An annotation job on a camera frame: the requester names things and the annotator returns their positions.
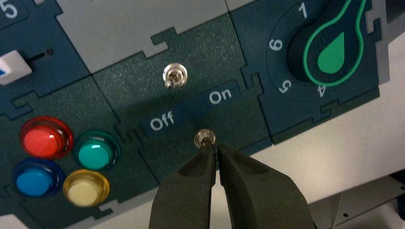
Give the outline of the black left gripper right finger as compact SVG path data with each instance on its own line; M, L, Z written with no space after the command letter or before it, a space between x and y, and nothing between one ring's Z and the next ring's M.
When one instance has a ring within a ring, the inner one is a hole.
M234 229L313 229L308 203L293 180L224 144L220 182Z

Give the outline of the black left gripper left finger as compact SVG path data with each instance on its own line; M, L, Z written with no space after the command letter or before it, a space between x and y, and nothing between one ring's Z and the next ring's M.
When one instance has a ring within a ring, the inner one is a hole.
M198 154L160 184L152 203L150 229L208 229L217 148Z

